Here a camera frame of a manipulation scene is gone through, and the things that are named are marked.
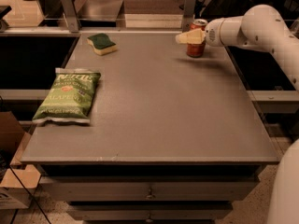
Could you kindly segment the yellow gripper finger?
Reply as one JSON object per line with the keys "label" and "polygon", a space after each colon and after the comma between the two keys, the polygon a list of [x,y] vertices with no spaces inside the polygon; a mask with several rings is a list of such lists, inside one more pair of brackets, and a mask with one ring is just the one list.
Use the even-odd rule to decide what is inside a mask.
{"label": "yellow gripper finger", "polygon": [[205,32],[200,28],[176,35],[176,42],[179,44],[202,44],[205,41]]}

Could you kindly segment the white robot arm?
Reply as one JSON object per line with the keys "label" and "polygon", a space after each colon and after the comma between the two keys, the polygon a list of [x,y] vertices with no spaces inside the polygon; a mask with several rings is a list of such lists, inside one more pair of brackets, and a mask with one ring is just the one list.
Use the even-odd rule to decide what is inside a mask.
{"label": "white robot arm", "polygon": [[269,53],[291,84],[299,91],[299,39],[290,31],[276,9],[251,7],[243,16],[220,18],[200,28],[176,35],[179,44],[212,47],[234,46]]}

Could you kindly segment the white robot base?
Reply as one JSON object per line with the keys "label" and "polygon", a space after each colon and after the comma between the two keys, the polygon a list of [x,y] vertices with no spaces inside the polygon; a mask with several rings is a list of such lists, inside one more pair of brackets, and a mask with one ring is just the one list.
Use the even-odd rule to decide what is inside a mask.
{"label": "white robot base", "polygon": [[299,140],[278,166],[266,224],[299,224]]}

